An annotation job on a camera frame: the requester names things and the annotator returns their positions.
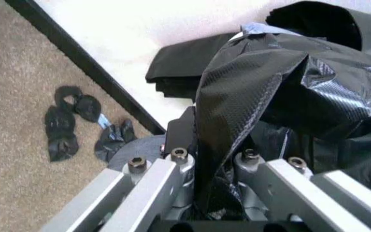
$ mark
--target white sheet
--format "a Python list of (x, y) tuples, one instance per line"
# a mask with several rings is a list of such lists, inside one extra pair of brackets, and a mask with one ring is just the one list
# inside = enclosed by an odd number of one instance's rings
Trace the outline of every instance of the white sheet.
[[(192, 105), (145, 81), (163, 46), (238, 31), (296, 0), (35, 0), (164, 128)], [(368, 0), (323, 0), (371, 13)]]

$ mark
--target black plastic bag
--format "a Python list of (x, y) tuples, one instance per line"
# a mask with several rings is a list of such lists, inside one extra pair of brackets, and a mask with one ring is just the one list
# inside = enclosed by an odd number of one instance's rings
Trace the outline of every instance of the black plastic bag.
[(260, 118), (329, 141), (347, 138), (369, 120), (371, 56), (286, 34), (238, 38), (205, 70), (196, 109), (196, 197), (210, 214), (214, 179), (233, 184), (219, 173)]
[(95, 155), (109, 162), (120, 148), (136, 139), (131, 120), (124, 120), (120, 127), (112, 124), (102, 131), (100, 139), (95, 143)]
[(50, 162), (67, 160), (78, 151), (74, 132), (75, 118), (67, 109), (51, 106), (45, 114)]
[(301, 1), (274, 9), (266, 22), (309, 37), (324, 37), (371, 55), (371, 14), (323, 2)]

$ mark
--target silver metal bar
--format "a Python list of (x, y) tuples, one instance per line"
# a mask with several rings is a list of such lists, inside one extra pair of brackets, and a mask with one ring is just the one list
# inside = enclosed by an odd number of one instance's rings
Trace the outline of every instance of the silver metal bar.
[(182, 184), (178, 165), (157, 159), (101, 231), (147, 231), (155, 218), (164, 218)]
[(92, 231), (107, 213), (120, 205), (132, 187), (128, 176), (105, 169), (40, 231)]
[(268, 207), (273, 220), (298, 215), (315, 232), (371, 231), (283, 159), (259, 165), (244, 182)]
[(371, 190), (342, 171), (315, 175), (311, 181), (371, 228)]

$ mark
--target metal frame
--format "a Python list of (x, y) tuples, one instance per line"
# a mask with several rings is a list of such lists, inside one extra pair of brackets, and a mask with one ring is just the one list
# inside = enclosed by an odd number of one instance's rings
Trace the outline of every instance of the metal frame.
[[(343, 172), (320, 174), (309, 180), (308, 175), (283, 159), (243, 164), (255, 167), (239, 169), (239, 183), (254, 191), (258, 201), (267, 207), (265, 216), (271, 221), (300, 226), (304, 231), (371, 231), (371, 191)], [(181, 214), (190, 207), (174, 207), (175, 199), (184, 187), (185, 169), (188, 170), (183, 167), (181, 171), (181, 164), (170, 159), (157, 159), (132, 190), (128, 174), (106, 169), (42, 231), (89, 231), (114, 210), (103, 225), (102, 232), (170, 231), (169, 228), (176, 225)], [(252, 217), (261, 218), (258, 214), (262, 211), (255, 207), (257, 205), (250, 203), (249, 206), (252, 206), (248, 208), (248, 212), (253, 213)], [(300, 223), (290, 222), (293, 217), (298, 218)], [(195, 231), (227, 231), (228, 223), (187, 222), (192, 229), (197, 229)], [(270, 224), (264, 217), (262, 221), (241, 221), (235, 226), (241, 231), (257, 230), (247, 227), (245, 223), (251, 223), (259, 231)]]
[(371, 191), (342, 171), (315, 175), (311, 181), (371, 228)]
[(268, 207), (272, 220), (297, 215), (316, 232), (371, 231), (283, 159), (259, 165), (244, 182)]
[(133, 186), (129, 176), (105, 169), (40, 231), (92, 231), (120, 205)]
[(101, 232), (145, 232), (155, 218), (164, 218), (182, 185), (179, 166), (157, 159)]

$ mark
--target carbon fiber pattern plastic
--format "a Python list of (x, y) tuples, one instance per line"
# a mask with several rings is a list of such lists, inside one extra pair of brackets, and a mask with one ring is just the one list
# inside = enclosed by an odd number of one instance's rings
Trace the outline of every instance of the carbon fiber pattern plastic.
[(213, 178), (260, 117), (319, 138), (344, 138), (371, 117), (371, 56), (319, 39), (249, 35), (227, 43), (197, 93), (196, 195), (210, 213)]

